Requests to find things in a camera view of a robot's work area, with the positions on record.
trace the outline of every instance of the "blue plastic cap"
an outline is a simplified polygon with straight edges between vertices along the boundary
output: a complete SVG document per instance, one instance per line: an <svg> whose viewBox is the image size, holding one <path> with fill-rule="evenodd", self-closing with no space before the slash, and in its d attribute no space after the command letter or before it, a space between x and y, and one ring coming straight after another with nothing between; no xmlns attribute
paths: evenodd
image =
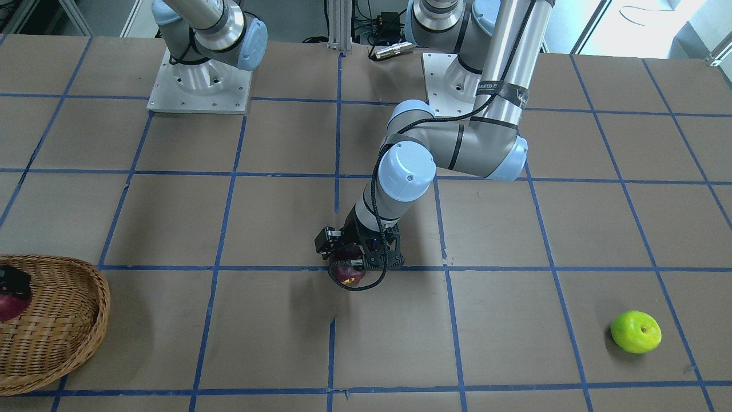
<svg viewBox="0 0 732 412"><path fill-rule="evenodd" d="M407 1L407 15L404 17L404 38L413 45L418 45L411 30L411 19L414 10L414 0Z"/></svg>
<svg viewBox="0 0 732 412"><path fill-rule="evenodd" d="M381 187L399 202L412 202L425 194L436 173L432 153L414 141L395 144L378 165Z"/></svg>
<svg viewBox="0 0 732 412"><path fill-rule="evenodd" d="M489 36L493 36L493 32L496 30L496 19L500 6L499 0L475 0L473 3L473 17L478 26Z"/></svg>
<svg viewBox="0 0 732 412"><path fill-rule="evenodd" d="M523 165L526 163L526 153L529 151L529 143L521 136L516 136L516 142L513 148L508 152L504 161L496 167L496 170L486 177L486 179L500 180L502 182L512 182L516 180Z"/></svg>
<svg viewBox="0 0 732 412"><path fill-rule="evenodd" d="M247 72L256 69L262 63L264 52L267 50L267 38L267 26L264 22L258 18L252 20L244 35L236 67Z"/></svg>
<svg viewBox="0 0 732 412"><path fill-rule="evenodd" d="M394 108L394 111L392 112L392 117L389 119L389 121L387 123L387 127L389 127L388 124L396 116L399 116L400 114L404 113L405 111L410 111L410 110L426 111L427 113L432 115L432 117L435 116L435 109L431 108L430 105L426 104L425 102L423 102L421 100L415 100L415 99L404 100L402 103L399 103L397 105L397 107Z"/></svg>
<svg viewBox="0 0 732 412"><path fill-rule="evenodd" d="M164 26L181 19L181 16L174 12L163 0L154 0L152 2L152 17L158 26Z"/></svg>

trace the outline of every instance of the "basket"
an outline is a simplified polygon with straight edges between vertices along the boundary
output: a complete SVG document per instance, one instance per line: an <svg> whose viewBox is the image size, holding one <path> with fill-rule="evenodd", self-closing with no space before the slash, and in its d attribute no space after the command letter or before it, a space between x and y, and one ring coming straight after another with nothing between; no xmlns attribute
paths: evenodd
<svg viewBox="0 0 732 412"><path fill-rule="evenodd" d="M0 322L0 395L38 389L94 355L109 320L109 286L90 263L68 257L0 255L31 275L31 304Z"/></svg>

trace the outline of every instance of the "floor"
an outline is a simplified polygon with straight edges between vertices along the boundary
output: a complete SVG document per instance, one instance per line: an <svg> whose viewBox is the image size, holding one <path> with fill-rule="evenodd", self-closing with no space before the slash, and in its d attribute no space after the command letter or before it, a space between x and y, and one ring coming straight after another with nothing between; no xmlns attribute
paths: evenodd
<svg viewBox="0 0 732 412"><path fill-rule="evenodd" d="M0 37L0 253L93 262L112 295L96 356L3 411L732 411L718 70L541 55L526 173L440 171L407 266L347 293L313 238L425 99L419 54L273 42L246 117L153 114L164 47ZM663 330L646 355L608 337L630 309Z"/></svg>

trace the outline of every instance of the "apple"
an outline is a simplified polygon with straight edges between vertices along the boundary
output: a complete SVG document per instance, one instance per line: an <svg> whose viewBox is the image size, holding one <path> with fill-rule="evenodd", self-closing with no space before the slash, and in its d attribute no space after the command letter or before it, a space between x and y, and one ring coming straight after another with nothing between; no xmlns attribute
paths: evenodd
<svg viewBox="0 0 732 412"><path fill-rule="evenodd" d="M631 310L616 317L610 333L619 347L630 353L646 353L661 343L661 328L650 314Z"/></svg>

